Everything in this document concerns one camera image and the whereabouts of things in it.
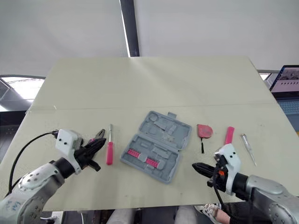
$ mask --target pink handle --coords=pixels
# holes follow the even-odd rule
[[[108,142],[107,147],[107,158],[106,158],[106,164],[111,165],[113,163],[113,142]]]
[[[225,142],[224,145],[230,144],[233,142],[233,134],[234,134],[234,127],[228,127],[228,130],[226,132]]]

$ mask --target gray floor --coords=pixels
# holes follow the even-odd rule
[[[0,126],[0,163],[2,162],[18,128],[19,125]]]

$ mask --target person's leg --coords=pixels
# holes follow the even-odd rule
[[[179,206],[174,224],[197,224],[194,207],[191,205]]]

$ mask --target black cable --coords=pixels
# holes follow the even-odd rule
[[[217,198],[218,198],[218,200],[219,200],[219,202],[220,202],[220,204],[221,204],[221,209],[223,209],[223,211],[224,211],[225,213],[227,213],[230,217],[232,217],[232,218],[234,218],[234,219],[236,219],[236,220],[239,220],[239,221],[246,221],[246,220],[247,220],[246,218],[236,217],[236,216],[234,216],[233,214],[231,214],[231,213],[228,211],[226,205],[223,203],[223,200],[222,200],[222,198],[221,198],[221,196],[220,196],[220,194],[219,194],[219,192],[218,192],[218,189],[217,189],[217,187],[216,187],[216,176],[217,176],[217,173],[218,173],[219,170],[220,170],[219,165],[216,164],[216,167],[215,167],[215,169],[214,169],[214,173],[213,173],[213,188],[214,188],[214,191],[215,191],[215,193],[216,193],[216,195],[217,195]]]
[[[14,176],[14,168],[21,156],[21,154],[23,153],[23,151],[26,149],[26,147],[28,145],[30,145],[33,141],[37,140],[38,138],[41,138],[47,134],[53,134],[54,132],[47,132],[47,133],[44,133],[44,134],[41,134],[37,137],[35,137],[34,139],[32,139],[30,142],[28,142],[19,152],[19,154],[17,155],[16,159],[14,160],[14,163],[13,163],[13,166],[11,167],[11,170],[10,170],[10,176],[9,176],[9,184],[8,184],[8,194],[11,194],[12,190],[13,190],[13,176]]]
[[[13,186],[12,186],[12,189],[14,189],[14,187],[17,185],[17,183],[20,181],[21,177],[16,180],[16,182],[14,182]]]

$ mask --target white table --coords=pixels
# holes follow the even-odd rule
[[[193,127],[172,183],[163,184],[120,162],[119,157],[150,110],[177,114]],[[52,69],[26,114],[0,165],[0,196],[7,192],[9,170],[30,139],[49,130],[68,128],[88,139],[114,125],[114,164],[107,166],[106,147],[95,156],[102,169],[73,175],[46,204],[46,210],[97,210],[216,202],[207,178],[191,167],[214,165],[213,153],[235,127],[233,145],[241,172],[284,184],[298,195],[299,139],[259,74],[246,57],[63,59]],[[200,152],[196,124],[214,135]],[[257,167],[244,148],[246,133]],[[21,156],[15,179],[59,158],[52,137],[44,137]],[[225,202],[235,197],[222,194]]]

